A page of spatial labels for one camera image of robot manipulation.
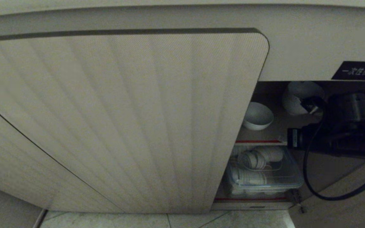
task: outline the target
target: clear plastic box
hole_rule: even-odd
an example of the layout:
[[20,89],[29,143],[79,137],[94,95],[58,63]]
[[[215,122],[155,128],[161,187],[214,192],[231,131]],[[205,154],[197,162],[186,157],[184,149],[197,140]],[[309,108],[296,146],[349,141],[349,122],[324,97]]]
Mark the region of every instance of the clear plastic box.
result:
[[298,166],[285,146],[281,162],[269,163],[264,170],[245,170],[238,164],[238,155],[250,146],[235,146],[224,175],[225,192],[232,197],[274,198],[303,185]]

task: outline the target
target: black cable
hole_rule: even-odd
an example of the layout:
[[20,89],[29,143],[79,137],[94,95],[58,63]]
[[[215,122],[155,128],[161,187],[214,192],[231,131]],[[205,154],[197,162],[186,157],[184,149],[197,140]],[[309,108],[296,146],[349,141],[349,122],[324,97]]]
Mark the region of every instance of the black cable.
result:
[[353,196],[356,196],[360,193],[362,193],[364,190],[365,190],[365,183],[363,185],[361,185],[360,187],[358,187],[357,189],[347,193],[347,194],[344,194],[342,196],[334,196],[334,197],[329,197],[329,196],[322,196],[320,195],[319,193],[317,193],[315,190],[313,190],[309,180],[308,180],[308,174],[307,174],[307,163],[308,163],[308,155],[309,155],[309,152],[310,152],[310,148],[311,148],[311,145],[312,145],[312,142],[313,142],[313,139],[315,138],[315,136],[317,135],[317,133],[319,132],[320,128],[322,127],[324,121],[326,120],[326,107],[321,107],[323,109],[323,117],[322,117],[322,120],[320,121],[320,124],[319,126],[317,127],[315,133],[313,134],[309,144],[308,144],[308,147],[307,149],[305,150],[305,156],[304,156],[304,164],[303,164],[303,174],[304,174],[304,180],[305,180],[305,183],[306,185],[308,186],[308,189],[313,193],[313,195],[315,195],[316,197],[322,199],[322,200],[329,200],[329,201],[338,201],[338,200],[345,200],[345,199],[348,199],[348,198],[351,198]]

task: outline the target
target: black label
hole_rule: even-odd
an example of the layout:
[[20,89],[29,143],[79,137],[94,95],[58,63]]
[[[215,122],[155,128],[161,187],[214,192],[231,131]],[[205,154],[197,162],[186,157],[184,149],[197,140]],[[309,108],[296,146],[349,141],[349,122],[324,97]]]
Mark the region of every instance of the black label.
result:
[[344,61],[332,79],[365,80],[365,62]]

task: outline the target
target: red strip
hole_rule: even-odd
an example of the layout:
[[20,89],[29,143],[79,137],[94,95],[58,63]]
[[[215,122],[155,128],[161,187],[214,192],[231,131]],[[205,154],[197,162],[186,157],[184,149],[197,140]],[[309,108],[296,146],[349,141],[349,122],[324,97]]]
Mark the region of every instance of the red strip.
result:
[[232,198],[215,198],[215,201],[255,201],[255,200],[286,200],[287,198],[285,197],[280,197],[280,198],[273,198],[273,199],[232,199]]
[[237,140],[236,143],[281,143],[278,140]]

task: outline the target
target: tile floor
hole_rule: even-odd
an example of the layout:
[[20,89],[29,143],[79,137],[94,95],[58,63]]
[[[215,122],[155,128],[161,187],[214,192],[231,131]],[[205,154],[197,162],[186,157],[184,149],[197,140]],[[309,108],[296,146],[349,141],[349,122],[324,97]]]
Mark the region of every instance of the tile floor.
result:
[[288,211],[211,211],[201,215],[49,211],[41,228],[295,228]]

